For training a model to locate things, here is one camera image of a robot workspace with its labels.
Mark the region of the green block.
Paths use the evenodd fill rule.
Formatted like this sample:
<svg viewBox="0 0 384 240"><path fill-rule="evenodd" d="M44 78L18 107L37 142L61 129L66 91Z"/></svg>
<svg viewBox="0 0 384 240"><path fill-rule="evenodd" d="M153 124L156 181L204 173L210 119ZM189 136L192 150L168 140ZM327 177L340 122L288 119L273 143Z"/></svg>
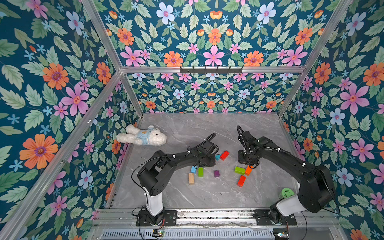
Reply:
<svg viewBox="0 0 384 240"><path fill-rule="evenodd" d="M204 176L204 168L199 167L198 168L198 177L202 178Z"/></svg>
<svg viewBox="0 0 384 240"><path fill-rule="evenodd" d="M235 172L236 174L244 175L245 172L246 172L246 169L241 168L241 167L235 167L234 172Z"/></svg>

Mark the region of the orange block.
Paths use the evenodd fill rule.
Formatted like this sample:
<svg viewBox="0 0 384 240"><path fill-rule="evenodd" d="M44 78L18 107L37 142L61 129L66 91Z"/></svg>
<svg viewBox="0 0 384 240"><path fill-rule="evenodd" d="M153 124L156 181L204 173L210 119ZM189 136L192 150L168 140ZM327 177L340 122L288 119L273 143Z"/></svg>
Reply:
<svg viewBox="0 0 384 240"><path fill-rule="evenodd" d="M246 170L245 170L245 176L249 176L252 172L252 168L250 166L247 166Z"/></svg>

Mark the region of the light blue block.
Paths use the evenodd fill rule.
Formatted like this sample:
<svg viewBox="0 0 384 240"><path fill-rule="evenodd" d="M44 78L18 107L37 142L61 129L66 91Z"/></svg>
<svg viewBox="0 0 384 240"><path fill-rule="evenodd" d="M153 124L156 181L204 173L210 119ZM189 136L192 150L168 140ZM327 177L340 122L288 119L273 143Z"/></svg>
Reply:
<svg viewBox="0 0 384 240"><path fill-rule="evenodd" d="M191 173L195 174L197 171L197 168L195 166L192 166L191 167Z"/></svg>

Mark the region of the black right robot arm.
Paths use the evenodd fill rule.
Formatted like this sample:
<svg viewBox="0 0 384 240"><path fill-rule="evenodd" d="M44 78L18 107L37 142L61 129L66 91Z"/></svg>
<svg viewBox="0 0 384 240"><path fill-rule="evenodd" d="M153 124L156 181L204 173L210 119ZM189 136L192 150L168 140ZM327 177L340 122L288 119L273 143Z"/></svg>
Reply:
<svg viewBox="0 0 384 240"><path fill-rule="evenodd" d="M290 174L300 185L298 193L271 205L266 218L273 224L282 224L290 216L303 211L318 213L331 201L336 200L337 193L327 167L305 162L283 150L267 137L253 137L239 125L237 132L238 140L243 146L243 149L238 151L240 164L254 169L259 166L260 159L266 159Z"/></svg>

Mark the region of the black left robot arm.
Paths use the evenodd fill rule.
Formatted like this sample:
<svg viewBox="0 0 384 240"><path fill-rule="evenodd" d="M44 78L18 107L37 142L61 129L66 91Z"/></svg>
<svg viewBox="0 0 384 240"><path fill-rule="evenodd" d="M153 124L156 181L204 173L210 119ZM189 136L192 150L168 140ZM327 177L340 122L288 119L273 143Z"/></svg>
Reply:
<svg viewBox="0 0 384 240"><path fill-rule="evenodd" d="M145 191L147 213L153 217L163 214L165 207L162 192L175 171L186 167L213 167L216 165L215 155L218 151L216 144L205 140L181 153L155 152L137 174L140 186Z"/></svg>

